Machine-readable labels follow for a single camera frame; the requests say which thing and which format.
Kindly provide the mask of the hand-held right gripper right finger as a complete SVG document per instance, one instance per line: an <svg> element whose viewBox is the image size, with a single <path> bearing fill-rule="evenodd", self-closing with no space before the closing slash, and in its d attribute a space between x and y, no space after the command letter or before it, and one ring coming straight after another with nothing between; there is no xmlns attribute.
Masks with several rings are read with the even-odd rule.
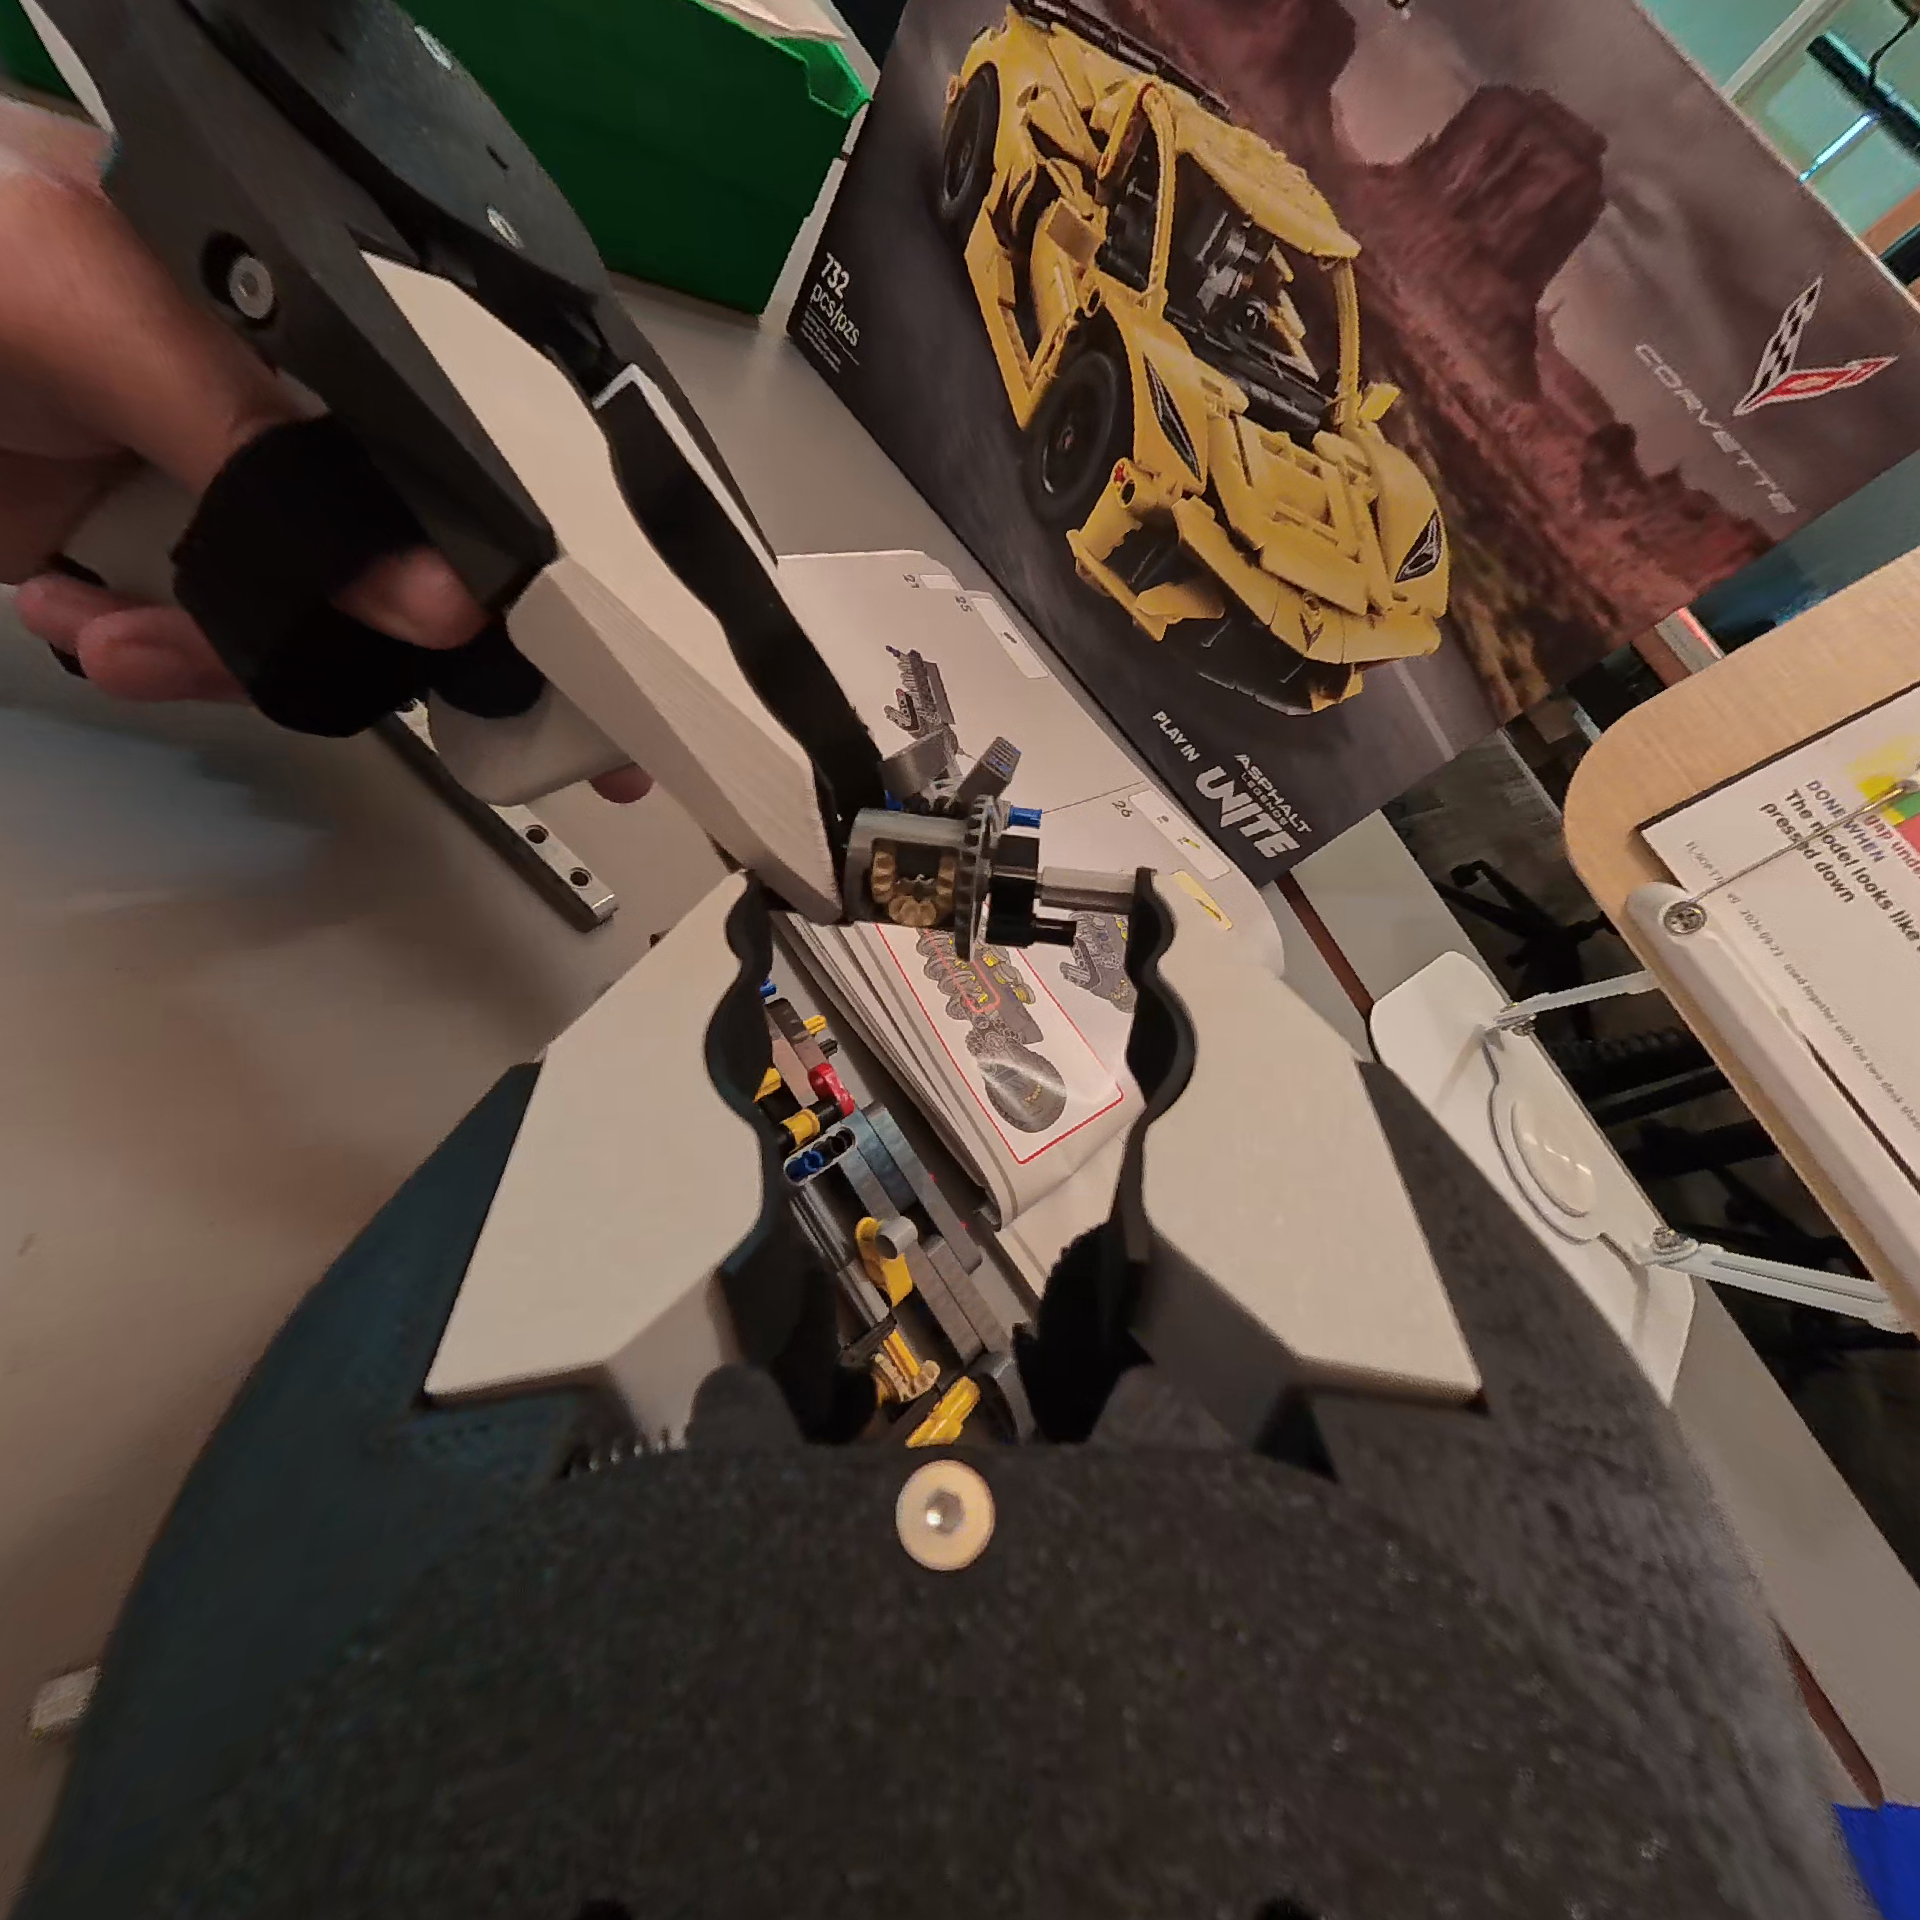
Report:
<svg viewBox="0 0 1920 1920"><path fill-rule="evenodd" d="M1149 1363L1239 1443L1318 1398L1476 1412L1483 1378L1362 1060L1169 872L1127 915L1142 1095L1104 1224L1046 1284L1018 1375L1080 1443Z"/></svg>

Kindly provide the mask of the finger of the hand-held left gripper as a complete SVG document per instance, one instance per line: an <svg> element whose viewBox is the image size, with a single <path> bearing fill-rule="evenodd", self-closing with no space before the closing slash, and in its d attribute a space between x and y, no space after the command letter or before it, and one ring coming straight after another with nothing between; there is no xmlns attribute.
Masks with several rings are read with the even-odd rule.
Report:
<svg viewBox="0 0 1920 1920"><path fill-rule="evenodd" d="M641 479L669 507L715 508L703 557L723 580L777 586L777 560L699 449L659 383L626 366L598 403L458 285L368 256L406 320L504 449L553 527L560 556L506 612L514 646L546 676L514 717L428 697L436 751L473 797L537 802L636 763L736 863L814 922L844 889L814 761L752 688L715 585L691 586L636 519Z"/></svg>
<svg viewBox="0 0 1920 1920"><path fill-rule="evenodd" d="M667 383L625 366L595 397L619 489L669 572L703 600L770 717L814 763L824 816L881 806L880 748L784 595L781 560L686 425Z"/></svg>

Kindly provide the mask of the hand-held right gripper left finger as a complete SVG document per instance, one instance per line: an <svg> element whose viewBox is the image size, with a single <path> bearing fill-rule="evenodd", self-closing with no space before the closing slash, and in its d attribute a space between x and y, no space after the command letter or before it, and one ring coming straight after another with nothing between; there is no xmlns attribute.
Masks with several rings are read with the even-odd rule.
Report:
<svg viewBox="0 0 1920 1920"><path fill-rule="evenodd" d="M756 1105L769 973L769 895L723 879L546 1048L433 1404L588 1388L641 1443L682 1443L703 1381L746 1363L817 1443L873 1425L876 1381L844 1363L835 1290Z"/></svg>

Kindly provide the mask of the lego instruction booklet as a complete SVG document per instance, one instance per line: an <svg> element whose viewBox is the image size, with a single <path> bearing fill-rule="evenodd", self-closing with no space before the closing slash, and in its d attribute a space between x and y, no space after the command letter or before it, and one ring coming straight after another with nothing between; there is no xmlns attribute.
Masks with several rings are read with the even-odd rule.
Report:
<svg viewBox="0 0 1920 1920"><path fill-rule="evenodd" d="M995 737L1014 741L1011 802L1043 813L1050 864L1166 869L1283 966L1262 890L1100 731L1001 600L925 553L805 556L781 572L881 753L937 741L968 775ZM1065 947L979 947L974 962L935 932L796 923L796 941L1021 1259L1050 1262L1106 1217L1141 1115L1123 922L1080 918Z"/></svg>

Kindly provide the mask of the grey lego gear assembly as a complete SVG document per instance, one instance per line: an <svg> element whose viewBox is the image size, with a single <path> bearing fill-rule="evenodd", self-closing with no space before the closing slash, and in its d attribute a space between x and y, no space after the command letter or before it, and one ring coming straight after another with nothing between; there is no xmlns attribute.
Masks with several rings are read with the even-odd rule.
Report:
<svg viewBox="0 0 1920 1920"><path fill-rule="evenodd" d="M844 864L848 922L944 932L953 953L979 947L1070 947L1080 918L1039 905L1043 811L1007 789L1018 748L992 737L970 766L942 735L881 761L881 802L860 811Z"/></svg>

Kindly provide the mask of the light grey long lego bar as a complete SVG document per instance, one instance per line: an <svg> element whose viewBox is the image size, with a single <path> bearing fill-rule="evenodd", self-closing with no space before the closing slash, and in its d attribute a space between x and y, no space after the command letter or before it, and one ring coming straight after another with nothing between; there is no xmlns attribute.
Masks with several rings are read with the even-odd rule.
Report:
<svg viewBox="0 0 1920 1920"><path fill-rule="evenodd" d="M447 772L422 703L385 715L375 737L570 926L598 932L619 915L611 886L534 806L487 802Z"/></svg>

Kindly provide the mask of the yellow car lego set box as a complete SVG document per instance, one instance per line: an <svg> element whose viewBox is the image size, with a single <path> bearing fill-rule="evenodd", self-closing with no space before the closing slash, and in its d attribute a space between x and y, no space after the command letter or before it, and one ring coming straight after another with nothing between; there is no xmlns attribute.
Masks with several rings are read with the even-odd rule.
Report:
<svg viewBox="0 0 1920 1920"><path fill-rule="evenodd" d="M1916 455L1640 3L906 3L791 337L1253 883Z"/></svg>

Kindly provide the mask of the person's left hand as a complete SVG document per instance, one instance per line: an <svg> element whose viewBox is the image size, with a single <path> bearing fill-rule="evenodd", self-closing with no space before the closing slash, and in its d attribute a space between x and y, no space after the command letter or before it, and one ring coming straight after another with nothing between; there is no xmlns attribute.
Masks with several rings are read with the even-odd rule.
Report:
<svg viewBox="0 0 1920 1920"><path fill-rule="evenodd" d="M188 612L56 566L129 470L190 493L322 406L181 294L107 202L107 138L3 97L3 585L16 619L106 696L248 703Z"/></svg>

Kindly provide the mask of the green plastic bin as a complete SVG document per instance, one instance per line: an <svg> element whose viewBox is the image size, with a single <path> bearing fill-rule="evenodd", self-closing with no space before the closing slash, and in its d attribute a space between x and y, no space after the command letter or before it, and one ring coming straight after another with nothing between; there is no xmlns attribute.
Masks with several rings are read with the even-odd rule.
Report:
<svg viewBox="0 0 1920 1920"><path fill-rule="evenodd" d="M107 190L213 303L373 312L368 256L592 355L611 276L756 312L865 87L703 3L3 3L3 92L107 133Z"/></svg>

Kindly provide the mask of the wooden document stand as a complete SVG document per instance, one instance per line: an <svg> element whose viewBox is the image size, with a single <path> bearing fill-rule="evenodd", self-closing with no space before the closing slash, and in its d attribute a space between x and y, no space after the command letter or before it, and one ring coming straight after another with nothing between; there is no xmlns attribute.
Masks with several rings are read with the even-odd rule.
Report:
<svg viewBox="0 0 1920 1920"><path fill-rule="evenodd" d="M1599 735L1572 781L1566 840L1640 973L1562 997L1501 1002L1459 953L1382 997L1373 1044L1496 1185L1530 1235L1618 1329L1652 1390L1672 1400L1695 1284L1848 1310L1890 1333L1916 1322L1916 1189L1853 1109L1777 997L1731 955L1707 918L1727 895L1672 886L1643 826L1799 751L1916 686L1916 556L1846 586L1806 616L1670 686ZM1604 1140L1532 1026L1549 1008L1659 988L1782 1148L1869 1281L1735 1256L1672 1231Z"/></svg>

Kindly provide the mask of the printed instruction sheet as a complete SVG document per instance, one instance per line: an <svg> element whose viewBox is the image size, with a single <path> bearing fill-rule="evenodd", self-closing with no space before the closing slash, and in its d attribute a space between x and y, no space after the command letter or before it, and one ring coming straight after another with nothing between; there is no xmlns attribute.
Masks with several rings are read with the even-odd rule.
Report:
<svg viewBox="0 0 1920 1920"><path fill-rule="evenodd" d="M1916 688L1647 820L1643 841L1916 1176Z"/></svg>

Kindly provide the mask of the blue plastic bin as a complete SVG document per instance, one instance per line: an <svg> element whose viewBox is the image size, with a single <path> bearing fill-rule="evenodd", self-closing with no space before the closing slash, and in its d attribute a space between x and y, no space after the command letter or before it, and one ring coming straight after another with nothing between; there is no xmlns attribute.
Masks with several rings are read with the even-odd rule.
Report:
<svg viewBox="0 0 1920 1920"><path fill-rule="evenodd" d="M1882 1917L1916 1917L1916 1825L1909 1801L1843 1804L1836 1820L1858 1882Z"/></svg>

